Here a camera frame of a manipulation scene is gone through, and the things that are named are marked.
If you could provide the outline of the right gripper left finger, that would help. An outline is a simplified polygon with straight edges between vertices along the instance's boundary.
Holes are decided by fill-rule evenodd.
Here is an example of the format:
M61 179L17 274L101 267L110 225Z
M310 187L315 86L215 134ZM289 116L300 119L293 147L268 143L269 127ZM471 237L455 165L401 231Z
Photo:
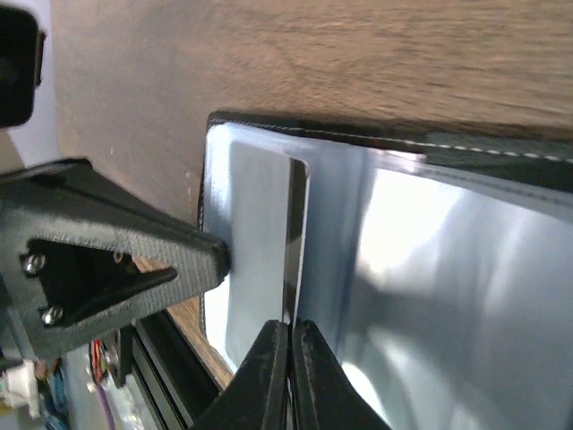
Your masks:
M264 323L232 381L194 429L284 429L287 422L288 326Z

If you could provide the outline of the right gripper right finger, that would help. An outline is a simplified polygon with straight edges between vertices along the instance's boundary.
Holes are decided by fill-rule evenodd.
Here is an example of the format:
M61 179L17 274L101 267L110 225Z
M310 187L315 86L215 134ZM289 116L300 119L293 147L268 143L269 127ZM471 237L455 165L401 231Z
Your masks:
M350 383L317 325L299 321L291 337L296 429L388 429Z

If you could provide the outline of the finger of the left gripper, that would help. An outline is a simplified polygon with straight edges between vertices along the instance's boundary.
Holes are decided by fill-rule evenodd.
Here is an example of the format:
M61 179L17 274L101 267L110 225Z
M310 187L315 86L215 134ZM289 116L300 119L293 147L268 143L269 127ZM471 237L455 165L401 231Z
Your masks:
M217 287L225 243L61 159L1 176L1 308L49 360Z

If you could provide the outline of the black card holder wallet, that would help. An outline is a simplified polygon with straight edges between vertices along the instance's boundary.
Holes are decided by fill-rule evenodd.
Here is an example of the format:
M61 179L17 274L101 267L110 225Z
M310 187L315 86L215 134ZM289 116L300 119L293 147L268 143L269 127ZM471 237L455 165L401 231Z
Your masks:
M236 371L282 320L290 159L308 167L295 328L393 429L572 426L572 137L217 111L198 222L232 269L202 329Z

